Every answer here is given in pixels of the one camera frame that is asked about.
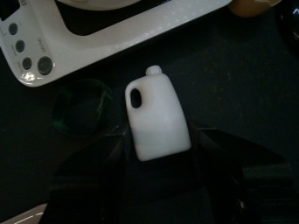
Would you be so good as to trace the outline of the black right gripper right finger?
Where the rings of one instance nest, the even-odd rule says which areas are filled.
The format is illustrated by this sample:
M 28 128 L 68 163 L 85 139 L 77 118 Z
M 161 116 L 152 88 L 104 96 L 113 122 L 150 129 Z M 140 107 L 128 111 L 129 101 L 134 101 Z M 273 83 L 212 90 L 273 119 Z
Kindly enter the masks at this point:
M 299 192 L 283 156 L 196 122 L 189 133 L 215 224 L 299 224 Z

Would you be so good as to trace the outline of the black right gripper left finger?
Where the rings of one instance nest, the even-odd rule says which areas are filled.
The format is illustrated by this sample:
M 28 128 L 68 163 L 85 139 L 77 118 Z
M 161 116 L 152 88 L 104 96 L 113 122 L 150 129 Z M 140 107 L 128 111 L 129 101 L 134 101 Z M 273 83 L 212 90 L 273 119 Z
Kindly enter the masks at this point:
M 122 125 L 60 164 L 38 224 L 118 224 L 128 148 Z

